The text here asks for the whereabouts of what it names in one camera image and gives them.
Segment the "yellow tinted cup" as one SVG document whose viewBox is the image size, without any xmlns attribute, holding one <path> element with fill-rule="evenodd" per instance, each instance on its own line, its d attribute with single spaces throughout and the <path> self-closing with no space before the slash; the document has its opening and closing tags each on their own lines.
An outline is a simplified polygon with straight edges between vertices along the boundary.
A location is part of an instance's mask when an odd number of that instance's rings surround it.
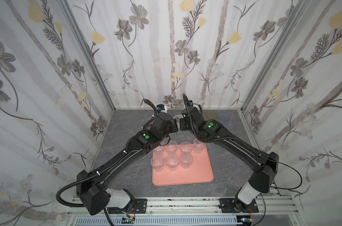
<svg viewBox="0 0 342 226">
<path fill-rule="evenodd" d="M 210 119 L 217 120 L 218 119 L 218 113 L 216 111 L 208 111 L 206 113 L 206 120 L 208 121 Z"/>
</svg>

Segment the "clear faceted glass five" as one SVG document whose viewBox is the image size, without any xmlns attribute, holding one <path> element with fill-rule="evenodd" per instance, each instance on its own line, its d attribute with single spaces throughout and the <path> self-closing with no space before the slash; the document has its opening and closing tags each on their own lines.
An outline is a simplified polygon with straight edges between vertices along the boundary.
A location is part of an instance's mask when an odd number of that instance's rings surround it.
<svg viewBox="0 0 342 226">
<path fill-rule="evenodd" d="M 170 141 L 166 146 L 166 153 L 168 155 L 176 154 L 178 149 L 178 144 L 175 141 Z"/>
</svg>

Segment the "clear faceted glass four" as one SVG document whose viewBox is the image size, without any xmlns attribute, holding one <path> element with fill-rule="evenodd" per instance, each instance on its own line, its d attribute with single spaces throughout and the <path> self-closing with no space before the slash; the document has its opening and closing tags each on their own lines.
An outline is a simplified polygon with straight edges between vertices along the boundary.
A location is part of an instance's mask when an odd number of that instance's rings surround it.
<svg viewBox="0 0 342 226">
<path fill-rule="evenodd" d="M 190 142 L 182 142 L 179 147 L 182 154 L 191 153 L 193 150 L 193 145 Z"/>
</svg>

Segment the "blue tinted cup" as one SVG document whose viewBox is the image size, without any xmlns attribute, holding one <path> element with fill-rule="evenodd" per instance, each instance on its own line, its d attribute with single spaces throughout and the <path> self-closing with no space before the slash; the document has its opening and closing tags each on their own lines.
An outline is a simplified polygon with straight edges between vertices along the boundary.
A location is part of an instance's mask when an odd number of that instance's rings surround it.
<svg viewBox="0 0 342 226">
<path fill-rule="evenodd" d="M 219 113 L 218 114 L 218 122 L 223 124 L 224 127 L 227 126 L 227 124 L 230 121 L 230 116 L 226 113 Z"/>
</svg>

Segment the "clear faceted glass one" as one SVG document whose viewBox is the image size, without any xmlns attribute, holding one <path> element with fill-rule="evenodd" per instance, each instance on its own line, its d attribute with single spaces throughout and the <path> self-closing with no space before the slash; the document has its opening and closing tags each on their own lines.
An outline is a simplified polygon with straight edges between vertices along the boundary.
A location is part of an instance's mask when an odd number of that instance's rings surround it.
<svg viewBox="0 0 342 226">
<path fill-rule="evenodd" d="M 176 171 L 179 166 L 179 158 L 172 154 L 166 158 L 166 165 L 169 171 Z"/>
</svg>

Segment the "clear faceted glass two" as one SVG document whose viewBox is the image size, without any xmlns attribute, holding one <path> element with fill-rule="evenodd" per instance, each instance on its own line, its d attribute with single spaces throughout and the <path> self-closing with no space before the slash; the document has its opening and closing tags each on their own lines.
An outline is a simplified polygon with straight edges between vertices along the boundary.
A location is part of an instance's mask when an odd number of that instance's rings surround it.
<svg viewBox="0 0 342 226">
<path fill-rule="evenodd" d="M 154 156 L 150 162 L 155 172 L 162 172 L 164 169 L 165 160 L 162 156 Z"/>
</svg>

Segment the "pink rectangular tray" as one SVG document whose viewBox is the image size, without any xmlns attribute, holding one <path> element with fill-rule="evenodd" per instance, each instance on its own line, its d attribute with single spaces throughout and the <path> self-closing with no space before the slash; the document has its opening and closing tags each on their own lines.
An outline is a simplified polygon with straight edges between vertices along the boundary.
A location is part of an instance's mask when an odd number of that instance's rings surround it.
<svg viewBox="0 0 342 226">
<path fill-rule="evenodd" d="M 202 153 L 192 151 L 190 154 L 193 156 L 193 163 L 189 168 L 184 169 L 179 162 L 176 171 L 169 171 L 166 165 L 166 158 L 169 155 L 165 149 L 162 156 L 165 160 L 164 169 L 162 172 L 152 171 L 153 184 L 155 186 L 170 186 L 212 182 L 214 180 L 214 174 L 207 148 Z M 175 155 L 180 159 L 182 155 L 180 149 L 177 150 Z"/>
</svg>

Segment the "clear faceted glass six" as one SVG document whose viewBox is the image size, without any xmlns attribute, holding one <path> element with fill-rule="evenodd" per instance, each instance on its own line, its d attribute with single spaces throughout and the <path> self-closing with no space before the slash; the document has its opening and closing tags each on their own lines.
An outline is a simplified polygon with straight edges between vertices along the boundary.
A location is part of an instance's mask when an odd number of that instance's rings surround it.
<svg viewBox="0 0 342 226">
<path fill-rule="evenodd" d="M 163 156 L 164 151 L 165 151 L 164 146 L 158 146 L 155 149 L 153 149 L 153 155 L 154 156 Z"/>
</svg>

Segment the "clear faceted glass three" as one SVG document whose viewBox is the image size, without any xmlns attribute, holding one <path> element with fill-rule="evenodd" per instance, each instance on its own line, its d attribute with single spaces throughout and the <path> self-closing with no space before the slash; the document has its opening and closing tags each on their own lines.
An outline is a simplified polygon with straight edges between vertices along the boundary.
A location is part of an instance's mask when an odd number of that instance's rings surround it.
<svg viewBox="0 0 342 226">
<path fill-rule="evenodd" d="M 197 138 L 193 141 L 193 151 L 195 153 L 202 153 L 206 149 L 206 146 L 203 142 L 198 140 Z"/>
</svg>

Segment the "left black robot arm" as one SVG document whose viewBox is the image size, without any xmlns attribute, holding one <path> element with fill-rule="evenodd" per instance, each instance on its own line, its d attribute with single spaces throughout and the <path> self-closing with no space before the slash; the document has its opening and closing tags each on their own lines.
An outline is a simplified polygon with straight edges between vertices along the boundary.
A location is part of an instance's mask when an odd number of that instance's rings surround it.
<svg viewBox="0 0 342 226">
<path fill-rule="evenodd" d="M 142 129 L 129 138 L 124 149 L 100 167 L 90 171 L 81 171 L 77 180 L 61 188 L 56 200 L 68 207 L 87 209 L 90 215 L 96 215 L 107 208 L 112 195 L 107 191 L 113 179 L 137 159 L 145 156 L 171 133 L 178 131 L 177 121 L 168 113 L 157 114 L 148 129 Z M 61 194 L 76 187 L 81 204 L 65 201 Z"/>
</svg>

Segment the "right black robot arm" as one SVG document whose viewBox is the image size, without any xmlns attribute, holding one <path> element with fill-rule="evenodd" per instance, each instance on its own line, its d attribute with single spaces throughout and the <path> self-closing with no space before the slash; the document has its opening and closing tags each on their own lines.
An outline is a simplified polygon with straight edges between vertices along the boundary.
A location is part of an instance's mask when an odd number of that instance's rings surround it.
<svg viewBox="0 0 342 226">
<path fill-rule="evenodd" d="M 194 106 L 186 107 L 182 115 L 180 119 L 182 131 L 190 131 L 201 142 L 213 143 L 224 148 L 253 171 L 233 200 L 233 209 L 236 212 L 246 212 L 251 209 L 259 194 L 269 192 L 277 174 L 279 156 L 274 152 L 267 154 L 254 148 L 214 119 L 205 120 Z"/>
</svg>

